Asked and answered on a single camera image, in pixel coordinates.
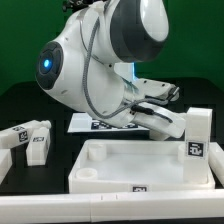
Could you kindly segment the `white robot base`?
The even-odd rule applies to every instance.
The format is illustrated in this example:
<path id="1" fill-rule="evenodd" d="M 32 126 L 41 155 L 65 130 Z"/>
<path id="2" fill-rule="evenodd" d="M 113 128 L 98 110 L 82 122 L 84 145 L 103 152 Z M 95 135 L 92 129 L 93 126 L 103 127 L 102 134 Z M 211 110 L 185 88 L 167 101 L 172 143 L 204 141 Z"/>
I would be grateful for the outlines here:
<path id="1" fill-rule="evenodd" d="M 116 63 L 114 71 L 129 82 L 133 82 L 136 79 L 133 63 Z"/>

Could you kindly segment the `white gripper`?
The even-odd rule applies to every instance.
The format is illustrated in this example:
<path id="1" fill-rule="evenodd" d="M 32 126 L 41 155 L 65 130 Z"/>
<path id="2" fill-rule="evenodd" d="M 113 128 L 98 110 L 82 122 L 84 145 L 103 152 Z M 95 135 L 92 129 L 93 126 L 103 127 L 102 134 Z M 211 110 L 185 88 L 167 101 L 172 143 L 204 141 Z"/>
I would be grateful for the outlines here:
<path id="1" fill-rule="evenodd" d="M 133 123 L 174 138 L 180 138 L 186 127 L 185 119 L 178 113 L 161 106 L 140 103 L 131 107 L 134 112 Z"/>

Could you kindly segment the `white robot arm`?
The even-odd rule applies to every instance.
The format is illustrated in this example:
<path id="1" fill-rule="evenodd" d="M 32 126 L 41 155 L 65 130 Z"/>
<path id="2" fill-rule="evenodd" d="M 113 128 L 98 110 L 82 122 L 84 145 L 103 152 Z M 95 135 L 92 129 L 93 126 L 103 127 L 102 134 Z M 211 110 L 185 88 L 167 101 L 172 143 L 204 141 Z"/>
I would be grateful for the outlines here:
<path id="1" fill-rule="evenodd" d="M 179 88 L 147 79 L 130 82 L 118 63 L 149 62 L 164 47 L 169 23 L 163 0 L 68 0 L 80 10 L 42 49 L 36 80 L 52 98 L 120 128 L 129 123 L 179 138 L 186 121 L 165 105 Z"/>

